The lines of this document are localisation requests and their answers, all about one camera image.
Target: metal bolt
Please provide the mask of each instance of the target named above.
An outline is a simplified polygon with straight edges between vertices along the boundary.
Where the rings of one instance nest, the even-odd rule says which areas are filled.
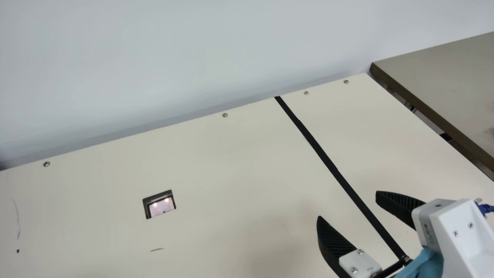
[[[404,261],[405,262],[405,265],[407,265],[407,264],[409,264],[412,261],[412,259],[410,259],[409,256],[403,256],[402,257],[402,261]]]

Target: white table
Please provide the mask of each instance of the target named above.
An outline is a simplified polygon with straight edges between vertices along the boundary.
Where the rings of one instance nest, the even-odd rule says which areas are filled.
[[[375,190],[494,203],[493,183],[371,78],[348,80],[282,98],[411,257],[415,232]],[[274,99],[225,113],[0,172],[0,277],[335,277],[318,215],[396,262]],[[167,189],[177,209],[146,219],[142,199]]]

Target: black mark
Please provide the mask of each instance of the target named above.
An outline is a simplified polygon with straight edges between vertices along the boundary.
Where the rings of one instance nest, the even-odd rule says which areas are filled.
[[[17,209],[17,205],[15,204],[14,199],[12,199],[12,202],[14,202],[15,213],[17,214],[17,227],[19,228],[19,231],[17,232],[17,240],[19,240],[19,237],[21,236],[21,224],[19,222],[19,210]]]

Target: rectangular opening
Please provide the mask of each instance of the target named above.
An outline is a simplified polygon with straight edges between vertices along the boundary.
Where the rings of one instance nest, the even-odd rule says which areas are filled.
[[[176,209],[175,200],[171,190],[161,192],[159,194],[149,196],[142,199],[144,204],[144,210],[146,212],[146,219],[158,216],[165,212]]]

